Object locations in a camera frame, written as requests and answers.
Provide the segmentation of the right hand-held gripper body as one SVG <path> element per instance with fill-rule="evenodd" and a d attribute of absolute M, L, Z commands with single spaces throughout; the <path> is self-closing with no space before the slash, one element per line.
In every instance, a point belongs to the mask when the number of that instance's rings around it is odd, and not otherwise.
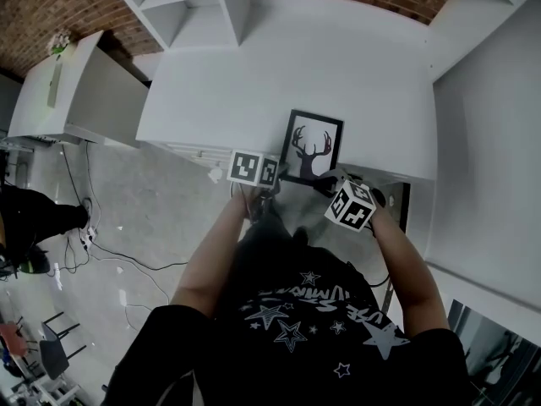
<path fill-rule="evenodd" d="M 376 210 L 376 201 L 369 186 L 346 179 L 328 206 L 325 218 L 343 228 L 361 231 Z"/>

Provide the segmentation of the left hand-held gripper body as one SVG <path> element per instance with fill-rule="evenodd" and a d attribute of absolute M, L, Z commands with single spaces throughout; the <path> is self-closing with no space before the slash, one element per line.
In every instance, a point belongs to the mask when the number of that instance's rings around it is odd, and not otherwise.
<path fill-rule="evenodd" d="M 280 162 L 274 155 L 254 151 L 233 150 L 227 169 L 230 193 L 233 186 L 247 185 L 269 191 L 272 195 L 280 192 Z"/>

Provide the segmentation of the black framed deer picture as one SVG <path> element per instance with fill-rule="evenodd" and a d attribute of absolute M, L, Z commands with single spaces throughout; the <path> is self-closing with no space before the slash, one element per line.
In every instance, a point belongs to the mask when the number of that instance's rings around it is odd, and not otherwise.
<path fill-rule="evenodd" d="M 312 186 L 336 167 L 344 123 L 311 112 L 293 109 L 283 142 L 280 163 L 286 166 L 281 179 Z"/>

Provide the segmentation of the person's left forearm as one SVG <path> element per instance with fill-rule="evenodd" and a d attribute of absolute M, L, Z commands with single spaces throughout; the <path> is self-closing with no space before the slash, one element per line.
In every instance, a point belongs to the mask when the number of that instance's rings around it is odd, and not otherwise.
<path fill-rule="evenodd" d="M 208 317 L 213 316 L 232 267 L 247 213 L 245 197 L 239 190 L 227 202 L 189 259 L 171 305 L 187 306 Z"/>

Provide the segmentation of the person's right forearm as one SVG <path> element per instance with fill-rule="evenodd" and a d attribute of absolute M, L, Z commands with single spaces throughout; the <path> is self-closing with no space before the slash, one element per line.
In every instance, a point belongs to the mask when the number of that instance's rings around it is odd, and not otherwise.
<path fill-rule="evenodd" d="M 433 329 L 448 330 L 439 289 L 424 259 L 385 208 L 379 206 L 371 222 L 402 307 L 406 335 L 414 337 Z"/>

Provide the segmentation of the white drawer with knob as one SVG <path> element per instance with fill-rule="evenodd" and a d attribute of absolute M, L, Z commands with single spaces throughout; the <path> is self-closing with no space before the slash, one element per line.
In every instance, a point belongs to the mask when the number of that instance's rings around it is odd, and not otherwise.
<path fill-rule="evenodd" d="M 202 145 L 182 145 L 178 143 L 165 143 L 164 146 L 179 156 L 190 161 L 228 162 L 232 150 L 213 148 Z"/>

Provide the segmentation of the white desk with drawers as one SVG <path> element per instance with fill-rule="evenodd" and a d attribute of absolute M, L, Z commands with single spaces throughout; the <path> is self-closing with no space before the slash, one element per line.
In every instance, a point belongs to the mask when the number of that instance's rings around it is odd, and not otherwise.
<path fill-rule="evenodd" d="M 339 161 L 433 180 L 428 29 L 349 0 L 252 0 L 239 47 L 162 55 L 138 138 L 278 152 L 290 112 L 344 123 Z"/>

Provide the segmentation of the white shelf unit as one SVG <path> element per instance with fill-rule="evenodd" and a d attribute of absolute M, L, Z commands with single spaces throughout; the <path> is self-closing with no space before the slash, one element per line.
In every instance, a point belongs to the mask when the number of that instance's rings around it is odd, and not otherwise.
<path fill-rule="evenodd" d="M 258 7 L 335 18 L 346 26 L 418 40 L 436 81 L 527 0 L 447 0 L 429 25 L 352 0 L 124 0 L 163 50 L 231 49 Z"/>

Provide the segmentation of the person's dark trousers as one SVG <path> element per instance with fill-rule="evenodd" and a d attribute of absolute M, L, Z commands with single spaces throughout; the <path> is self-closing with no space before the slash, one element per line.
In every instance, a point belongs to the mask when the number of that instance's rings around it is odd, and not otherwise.
<path fill-rule="evenodd" d="M 249 227 L 238 243 L 237 256 L 242 260 L 254 256 L 258 260 L 262 256 L 282 250 L 291 243 L 292 235 L 287 231 L 280 215 L 271 209 Z"/>

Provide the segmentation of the person's black star-print shirt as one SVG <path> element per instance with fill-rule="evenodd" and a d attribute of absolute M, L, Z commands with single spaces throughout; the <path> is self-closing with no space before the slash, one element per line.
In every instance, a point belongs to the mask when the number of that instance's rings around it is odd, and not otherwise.
<path fill-rule="evenodd" d="M 154 309 L 103 406 L 469 406 L 454 332 L 405 336 L 321 248 L 244 244 L 214 316 Z"/>

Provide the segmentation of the white side table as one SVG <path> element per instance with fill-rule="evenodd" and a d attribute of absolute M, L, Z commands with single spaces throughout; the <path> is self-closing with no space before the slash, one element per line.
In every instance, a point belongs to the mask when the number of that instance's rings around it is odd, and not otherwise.
<path fill-rule="evenodd" d="M 139 122 L 149 89 L 103 52 L 98 31 L 76 43 L 63 62 L 54 108 L 46 104 L 54 62 L 50 56 L 25 77 L 8 130 L 10 138 L 35 137 L 77 144 L 139 148 Z"/>

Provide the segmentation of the white power strip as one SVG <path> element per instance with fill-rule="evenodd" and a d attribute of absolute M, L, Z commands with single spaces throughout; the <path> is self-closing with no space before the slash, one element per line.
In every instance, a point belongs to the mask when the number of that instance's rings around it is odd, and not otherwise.
<path fill-rule="evenodd" d="M 85 251 L 89 251 L 90 247 L 96 240 L 96 230 L 92 226 L 79 230 L 79 239 Z"/>

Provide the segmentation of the black framed glass door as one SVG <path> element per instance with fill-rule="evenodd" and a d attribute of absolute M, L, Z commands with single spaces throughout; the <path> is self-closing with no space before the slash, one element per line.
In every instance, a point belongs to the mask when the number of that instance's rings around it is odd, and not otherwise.
<path fill-rule="evenodd" d="M 471 406 L 541 406 L 541 347 L 457 300 L 448 321 L 464 349 Z"/>

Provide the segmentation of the green and black bag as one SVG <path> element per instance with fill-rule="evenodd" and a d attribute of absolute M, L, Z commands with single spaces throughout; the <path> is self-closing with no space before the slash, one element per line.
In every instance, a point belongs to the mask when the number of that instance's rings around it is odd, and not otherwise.
<path fill-rule="evenodd" d="M 46 251 L 35 246 L 29 250 L 26 257 L 19 263 L 19 271 L 27 274 L 48 274 L 51 270 Z"/>

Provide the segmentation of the black metal-leg chair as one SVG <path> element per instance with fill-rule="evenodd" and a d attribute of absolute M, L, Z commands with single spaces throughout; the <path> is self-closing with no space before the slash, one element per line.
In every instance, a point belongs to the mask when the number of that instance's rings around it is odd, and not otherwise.
<path fill-rule="evenodd" d="M 53 317 L 43 321 L 41 328 L 43 331 L 43 339 L 39 342 L 39 353 L 41 357 L 41 365 L 46 376 L 55 381 L 62 376 L 65 370 L 69 367 L 69 361 L 77 354 L 82 352 L 86 345 L 78 348 L 70 355 L 67 355 L 62 344 L 62 339 L 67 337 L 71 331 L 79 327 L 80 324 L 74 324 L 61 332 L 55 332 L 49 327 L 49 323 L 64 314 L 63 311 L 57 313 Z"/>

